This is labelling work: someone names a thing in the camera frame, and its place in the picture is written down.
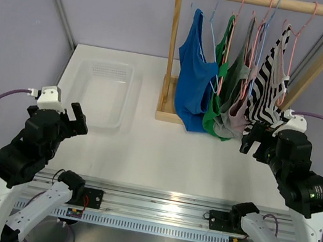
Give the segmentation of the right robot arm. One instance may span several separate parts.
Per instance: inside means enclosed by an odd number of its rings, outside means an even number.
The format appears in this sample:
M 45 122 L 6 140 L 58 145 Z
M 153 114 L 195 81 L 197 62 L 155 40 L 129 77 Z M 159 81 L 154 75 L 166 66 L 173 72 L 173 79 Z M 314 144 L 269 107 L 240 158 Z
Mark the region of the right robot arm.
M 308 137 L 258 122 L 243 136 L 240 152 L 249 152 L 254 142 L 260 145 L 253 157 L 269 166 L 289 209 L 295 242 L 323 242 L 323 177 L 311 170 Z M 232 206 L 227 222 L 232 231 L 244 232 L 253 242 L 280 242 L 252 202 Z

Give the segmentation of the green tank top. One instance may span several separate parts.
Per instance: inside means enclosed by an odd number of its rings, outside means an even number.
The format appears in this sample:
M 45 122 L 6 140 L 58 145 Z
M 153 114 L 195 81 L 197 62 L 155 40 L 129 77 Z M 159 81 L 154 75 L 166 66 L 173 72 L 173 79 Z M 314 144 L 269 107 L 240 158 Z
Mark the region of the green tank top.
M 235 14 L 232 14 L 229 22 L 227 23 L 223 38 L 221 39 L 220 43 L 216 46 L 216 58 L 217 58 L 217 65 L 218 65 L 218 79 L 220 79 L 220 76 L 222 75 L 221 73 L 221 68 L 224 60 L 224 50 L 227 47 L 227 39 L 229 39 L 230 32 L 232 30 L 232 22 L 235 19 Z M 214 127 L 216 125 L 215 118 L 219 117 L 219 110 L 220 110 L 220 97 L 217 95 L 217 93 L 211 92 L 211 98 L 208 106 L 208 110 L 203 116 L 202 119 L 202 125 L 203 128 L 205 129 L 205 132 L 210 134 L 211 136 L 214 136 L 215 138 L 220 139 L 221 141 L 227 141 L 231 138 L 230 134 L 228 133 L 228 136 L 222 137 L 219 136 L 215 130 Z

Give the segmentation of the black white striped tank top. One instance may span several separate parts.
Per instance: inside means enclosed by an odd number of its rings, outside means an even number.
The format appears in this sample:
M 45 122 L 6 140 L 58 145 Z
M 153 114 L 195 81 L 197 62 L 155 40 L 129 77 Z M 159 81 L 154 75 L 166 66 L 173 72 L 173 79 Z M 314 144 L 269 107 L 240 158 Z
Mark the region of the black white striped tank top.
M 278 101 L 286 95 L 290 81 L 290 77 L 284 72 L 284 55 L 291 35 L 290 28 L 291 25 L 287 24 L 256 74 L 245 111 L 248 124 L 243 130 L 243 135 L 249 134 L 256 122 L 263 122 L 269 126 L 280 122 L 282 114 Z

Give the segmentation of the pink tank top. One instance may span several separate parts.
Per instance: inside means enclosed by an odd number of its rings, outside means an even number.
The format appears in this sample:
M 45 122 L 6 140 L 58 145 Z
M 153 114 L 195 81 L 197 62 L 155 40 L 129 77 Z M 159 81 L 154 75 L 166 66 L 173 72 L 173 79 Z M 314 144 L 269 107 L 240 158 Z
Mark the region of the pink tank top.
M 250 39 L 252 34 L 253 34 L 252 30 L 250 30 L 249 38 L 248 38 L 247 44 L 245 45 L 245 55 L 243 57 L 243 61 L 244 61 L 243 67 L 242 67 L 242 69 L 240 69 L 240 73 L 239 73 L 240 87 L 241 87 L 241 84 L 247 79 L 248 74 L 250 72 L 250 70 L 248 68 L 248 63 L 249 63 L 249 59 L 251 56 L 251 47 L 253 46 L 253 44 L 251 44 L 251 39 Z M 247 102 L 249 99 L 248 92 L 249 92 L 250 82 L 253 79 L 254 75 L 256 74 L 256 67 L 255 67 L 256 56 L 255 56 L 255 60 L 253 63 L 252 71 L 250 74 L 250 81 L 248 83 L 248 87 L 247 87 L 246 95 L 245 95 L 244 99 L 240 100 L 241 88 L 239 87 L 240 91 L 238 93 L 238 96 L 235 97 L 233 104 L 231 105 L 231 107 L 228 110 L 228 116 L 229 116 L 231 128 L 233 128 L 235 131 L 240 132 L 240 133 L 243 133 L 245 127 L 248 124 L 248 120 L 246 119 L 245 112 L 246 112 L 247 106 L 248 106 Z

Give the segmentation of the grey tank top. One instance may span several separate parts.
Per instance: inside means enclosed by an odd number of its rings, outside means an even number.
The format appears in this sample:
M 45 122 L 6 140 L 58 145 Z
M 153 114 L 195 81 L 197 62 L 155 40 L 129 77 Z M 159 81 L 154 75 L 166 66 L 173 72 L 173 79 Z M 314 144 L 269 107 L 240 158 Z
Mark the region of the grey tank top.
M 225 81 L 223 83 L 223 88 L 219 96 L 221 98 L 220 107 L 219 107 L 220 108 L 219 117 L 215 118 L 216 125 L 214 127 L 214 130 L 219 136 L 222 136 L 222 137 L 228 136 L 228 133 L 230 134 L 231 138 L 238 138 L 241 136 L 240 132 L 237 132 L 233 128 L 231 128 L 228 111 L 231 105 L 233 104 L 235 97 L 238 96 L 238 93 L 240 91 L 239 73 L 244 63 L 243 57 L 245 55 L 245 45 L 247 44 L 247 41 L 249 39 L 250 30 L 252 30 L 253 32 L 254 27 L 255 27 L 255 20 L 252 19 L 250 20 L 242 49 L 239 52 L 239 55 L 237 55 L 235 62 L 228 69 Z

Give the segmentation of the blue tank top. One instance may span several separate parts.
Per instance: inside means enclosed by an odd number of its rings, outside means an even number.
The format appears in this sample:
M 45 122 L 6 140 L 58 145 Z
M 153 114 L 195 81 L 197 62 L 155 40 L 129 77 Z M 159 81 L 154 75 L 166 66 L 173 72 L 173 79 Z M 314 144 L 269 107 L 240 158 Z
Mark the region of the blue tank top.
M 203 53 L 203 12 L 196 9 L 189 34 L 179 47 L 180 71 L 176 85 L 174 107 L 187 131 L 205 133 L 203 116 L 213 92 L 211 84 L 216 80 L 218 64 L 207 62 Z

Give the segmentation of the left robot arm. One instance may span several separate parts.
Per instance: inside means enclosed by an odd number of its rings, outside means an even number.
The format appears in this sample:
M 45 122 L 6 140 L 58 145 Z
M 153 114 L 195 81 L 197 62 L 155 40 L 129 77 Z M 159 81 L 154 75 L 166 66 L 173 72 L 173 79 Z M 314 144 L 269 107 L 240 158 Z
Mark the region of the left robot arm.
M 0 149 L 0 242 L 22 242 L 40 221 L 64 203 L 77 204 L 83 198 L 85 180 L 67 170 L 43 194 L 15 214 L 11 211 L 35 175 L 55 156 L 67 138 L 88 132 L 86 117 L 78 102 L 71 104 L 75 120 L 65 110 L 51 105 L 28 108 L 24 128 Z

